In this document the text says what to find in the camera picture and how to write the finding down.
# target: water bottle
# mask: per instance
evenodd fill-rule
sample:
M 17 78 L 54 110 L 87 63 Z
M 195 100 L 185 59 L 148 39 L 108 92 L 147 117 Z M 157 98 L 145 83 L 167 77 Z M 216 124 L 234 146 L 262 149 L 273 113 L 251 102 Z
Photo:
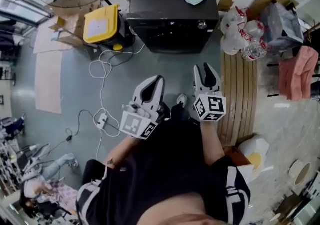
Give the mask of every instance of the water bottle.
M 243 29 L 243 24 L 232 24 L 221 38 L 220 47 L 227 55 L 236 55 L 249 46 L 252 36 Z
M 268 46 L 262 38 L 253 38 L 248 47 L 241 49 L 242 58 L 248 62 L 260 59 L 268 53 Z
M 249 21 L 244 29 L 256 39 L 260 39 L 265 33 L 265 25 L 258 20 Z
M 241 25 L 243 29 L 248 21 L 247 14 L 250 12 L 249 8 L 239 9 L 237 6 L 230 9 L 222 18 L 220 30 L 223 34 L 227 33 L 228 28 L 233 25 Z

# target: yellow lid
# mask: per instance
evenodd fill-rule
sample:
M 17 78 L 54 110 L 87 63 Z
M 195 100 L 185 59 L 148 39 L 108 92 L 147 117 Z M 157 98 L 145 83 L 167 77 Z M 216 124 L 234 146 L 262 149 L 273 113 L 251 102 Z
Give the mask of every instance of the yellow lid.
M 113 50 L 115 50 L 115 51 L 120 51 L 120 50 L 122 50 L 124 47 L 121 45 L 121 44 L 119 44 L 119 43 L 116 43 L 114 46 L 113 46 Z
M 83 40 L 89 44 L 112 38 L 118 30 L 118 5 L 102 7 L 85 16 Z

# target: shoe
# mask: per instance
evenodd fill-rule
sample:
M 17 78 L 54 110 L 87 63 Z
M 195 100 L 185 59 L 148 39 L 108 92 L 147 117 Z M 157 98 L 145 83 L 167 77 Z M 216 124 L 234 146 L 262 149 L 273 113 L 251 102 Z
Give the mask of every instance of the shoe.
M 180 94 L 178 99 L 176 100 L 177 104 L 182 104 L 182 107 L 184 108 L 187 105 L 188 97 L 185 94 Z
M 68 163 L 68 167 L 78 167 L 79 163 L 77 160 L 75 160 L 73 163 Z

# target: wooden bench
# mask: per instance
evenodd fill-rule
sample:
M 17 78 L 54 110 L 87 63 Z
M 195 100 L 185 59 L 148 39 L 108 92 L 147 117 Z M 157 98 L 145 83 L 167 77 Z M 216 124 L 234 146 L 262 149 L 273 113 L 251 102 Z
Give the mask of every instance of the wooden bench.
M 253 134 L 257 105 L 257 62 L 245 61 L 241 53 L 221 53 L 222 93 L 227 113 L 218 124 L 222 146 L 235 146 Z

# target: pink fabric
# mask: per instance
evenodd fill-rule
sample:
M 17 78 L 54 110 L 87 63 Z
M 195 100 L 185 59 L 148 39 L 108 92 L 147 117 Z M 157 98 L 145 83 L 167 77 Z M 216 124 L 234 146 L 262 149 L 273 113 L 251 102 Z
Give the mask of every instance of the pink fabric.
M 48 183 L 51 185 L 53 191 L 53 196 L 50 198 L 54 200 L 54 202 L 57 202 L 62 208 L 75 214 L 77 212 L 76 199 L 78 191 L 58 180 L 50 180 Z
M 299 101 L 311 97 L 311 83 L 319 53 L 302 46 L 296 57 L 279 63 L 279 94 L 288 100 Z

